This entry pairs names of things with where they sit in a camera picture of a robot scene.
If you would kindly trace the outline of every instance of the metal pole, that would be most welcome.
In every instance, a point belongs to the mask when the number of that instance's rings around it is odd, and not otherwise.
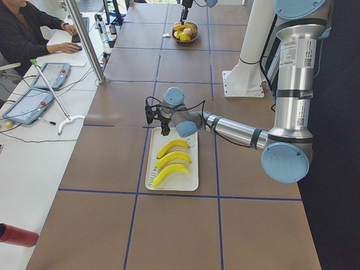
[[[69,10],[69,14],[70,14],[71,18],[73,19],[75,26],[76,26],[76,29],[77,29],[80,39],[82,41],[82,45],[83,45],[85,52],[89,58],[91,67],[94,70],[99,83],[102,83],[105,80],[105,76],[100,67],[98,58],[96,56],[94,47],[92,46],[89,34],[85,28],[85,25],[84,25],[83,19],[81,17],[79,8],[76,4],[76,1],[75,0],[64,0],[64,2],[66,4],[67,9]]]

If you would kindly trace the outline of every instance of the white stand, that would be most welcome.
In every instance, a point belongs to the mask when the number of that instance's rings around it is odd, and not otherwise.
[[[274,1],[254,0],[238,64],[231,71],[223,71],[226,97],[264,97],[259,60],[264,50],[272,21]]]

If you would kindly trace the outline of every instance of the light blue joint cap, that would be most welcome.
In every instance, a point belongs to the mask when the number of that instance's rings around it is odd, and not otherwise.
[[[303,150],[286,142],[268,145],[261,164],[266,174],[280,183],[295,183],[309,171],[309,160]]]
[[[208,7],[213,7],[218,3],[218,0],[205,0],[205,3]]]
[[[326,0],[275,0],[277,16],[286,20],[304,18],[317,11]]]
[[[184,102],[185,94],[184,92],[178,87],[170,87],[166,90],[164,95],[164,101],[169,105],[180,105]]]
[[[175,129],[182,138],[193,135],[197,131],[196,124],[191,121],[181,122],[176,125]]]

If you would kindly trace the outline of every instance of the yellow banana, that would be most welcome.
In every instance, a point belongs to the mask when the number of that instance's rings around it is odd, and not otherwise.
[[[157,152],[156,157],[158,159],[161,159],[166,154],[166,152],[169,151],[169,149],[174,146],[186,147],[188,149],[190,148],[189,144],[184,139],[173,139],[172,141],[170,141],[166,145],[164,145],[163,148],[161,148],[159,152]]]
[[[175,152],[171,152],[171,153],[163,156],[161,159],[159,159],[155,165],[155,168],[160,169],[161,167],[167,165],[167,163],[169,163],[173,160],[176,160],[176,159],[182,159],[182,160],[188,162],[189,164],[191,164],[191,159],[186,152],[175,151]]]
[[[158,175],[155,177],[154,181],[152,182],[152,186],[156,187],[159,185],[166,176],[168,176],[170,173],[173,172],[184,172],[189,173],[189,170],[182,164],[171,164],[167,167],[165,167]]]

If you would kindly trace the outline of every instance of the red thermos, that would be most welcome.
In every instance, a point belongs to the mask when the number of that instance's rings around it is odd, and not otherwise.
[[[0,242],[31,247],[36,245],[39,235],[11,225],[0,223]]]

